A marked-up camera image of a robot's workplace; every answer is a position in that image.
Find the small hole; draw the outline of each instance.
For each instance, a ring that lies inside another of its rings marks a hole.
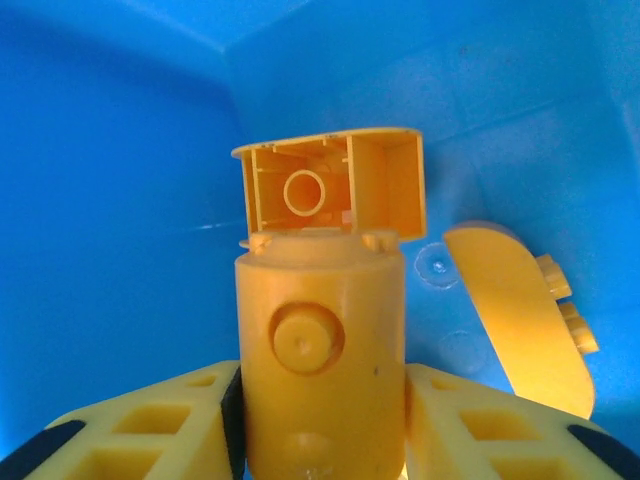
[[[572,480],[578,478],[558,458],[491,459],[502,480]]]
[[[185,405],[146,405],[127,415],[114,433],[178,433],[189,416]]]
[[[540,436],[529,423],[509,411],[467,410],[460,412],[476,440],[539,440]]]
[[[190,387],[210,387],[216,381],[216,376],[214,374],[207,375],[205,377],[197,378],[192,382],[189,382],[188,385]]]
[[[431,386],[436,390],[458,390],[457,385],[441,378],[431,378]]]
[[[95,450],[65,480],[142,480],[161,454],[160,450]]]

